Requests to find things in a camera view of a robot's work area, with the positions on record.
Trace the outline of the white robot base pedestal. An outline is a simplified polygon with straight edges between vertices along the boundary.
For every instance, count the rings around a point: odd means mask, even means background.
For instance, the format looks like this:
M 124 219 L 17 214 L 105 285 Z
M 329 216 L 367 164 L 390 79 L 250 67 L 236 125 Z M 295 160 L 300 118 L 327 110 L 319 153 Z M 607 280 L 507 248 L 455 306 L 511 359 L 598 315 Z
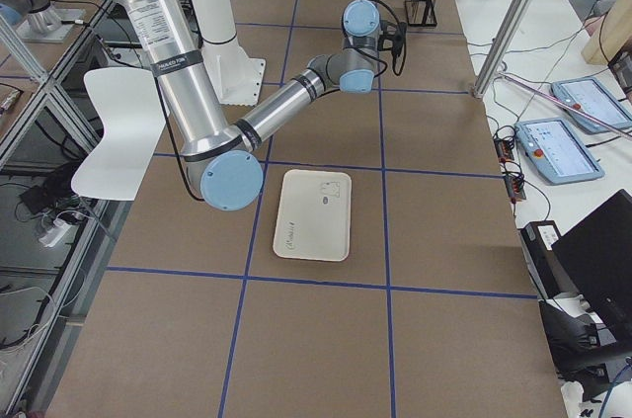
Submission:
M 255 106 L 266 62 L 252 58 L 239 43 L 230 0 L 193 0 L 213 88 L 224 105 Z

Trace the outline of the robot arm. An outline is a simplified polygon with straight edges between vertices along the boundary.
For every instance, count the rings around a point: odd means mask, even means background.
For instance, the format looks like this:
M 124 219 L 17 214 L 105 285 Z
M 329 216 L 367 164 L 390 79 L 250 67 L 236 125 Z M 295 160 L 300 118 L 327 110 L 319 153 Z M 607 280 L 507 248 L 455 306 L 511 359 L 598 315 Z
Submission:
M 112 0 L 124 8 L 184 144 L 180 168 L 192 197 L 236 210 L 259 194 L 262 143 L 317 98 L 363 94 L 404 63 L 406 25 L 383 20 L 381 0 L 355 0 L 341 18 L 341 51 L 311 59 L 266 100 L 264 62 L 240 46 L 230 0 Z

